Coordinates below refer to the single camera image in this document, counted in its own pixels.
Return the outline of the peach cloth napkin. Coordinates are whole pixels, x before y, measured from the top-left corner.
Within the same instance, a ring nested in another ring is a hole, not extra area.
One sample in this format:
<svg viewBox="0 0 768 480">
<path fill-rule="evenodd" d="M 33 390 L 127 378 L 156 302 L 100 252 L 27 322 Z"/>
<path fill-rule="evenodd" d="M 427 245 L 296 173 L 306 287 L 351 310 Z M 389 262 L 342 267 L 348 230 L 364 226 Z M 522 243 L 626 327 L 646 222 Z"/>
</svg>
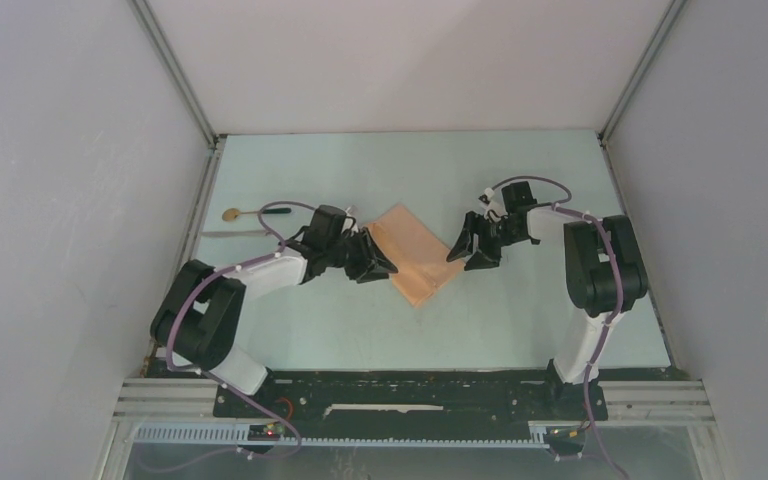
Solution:
<svg viewBox="0 0 768 480">
<path fill-rule="evenodd" d="M 419 308 L 464 271 L 463 260 L 447 261 L 450 248 L 408 208 L 397 204 L 366 224 L 373 240 L 398 272 L 390 277 L 408 303 Z"/>
</svg>

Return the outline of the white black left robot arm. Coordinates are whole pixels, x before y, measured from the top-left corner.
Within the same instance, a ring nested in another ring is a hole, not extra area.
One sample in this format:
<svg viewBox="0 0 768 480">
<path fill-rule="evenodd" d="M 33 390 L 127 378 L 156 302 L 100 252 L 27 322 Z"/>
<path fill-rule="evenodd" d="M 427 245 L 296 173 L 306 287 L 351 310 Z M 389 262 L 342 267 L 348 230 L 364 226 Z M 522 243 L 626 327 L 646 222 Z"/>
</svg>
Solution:
<svg viewBox="0 0 768 480">
<path fill-rule="evenodd" d="M 325 236 L 302 229 L 276 252 L 238 264 L 185 263 L 152 321 L 151 337 L 165 348 L 168 370 L 192 371 L 231 387 L 243 409 L 264 416 L 275 406 L 276 390 L 266 382 L 269 368 L 238 338 L 244 303 L 303 285 L 330 268 L 358 284 L 398 271 L 366 228 Z"/>
</svg>

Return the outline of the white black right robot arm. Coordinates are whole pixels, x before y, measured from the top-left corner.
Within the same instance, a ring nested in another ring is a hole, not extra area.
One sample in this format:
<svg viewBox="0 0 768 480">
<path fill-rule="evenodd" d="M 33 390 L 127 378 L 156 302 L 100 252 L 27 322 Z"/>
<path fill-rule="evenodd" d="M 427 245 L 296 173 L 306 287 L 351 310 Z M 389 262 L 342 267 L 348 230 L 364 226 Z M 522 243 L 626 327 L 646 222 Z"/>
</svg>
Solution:
<svg viewBox="0 0 768 480">
<path fill-rule="evenodd" d="M 502 249 L 522 242 L 557 242 L 564 250 L 566 291 L 575 316 L 549 367 L 558 380 L 543 388 L 541 402 L 551 416 L 566 418 L 582 403 L 575 384 L 597 378 L 615 324 L 647 295 L 648 275 L 627 216 L 599 218 L 557 205 L 500 218 L 468 212 L 446 260 L 464 259 L 466 271 L 497 268 Z"/>
</svg>

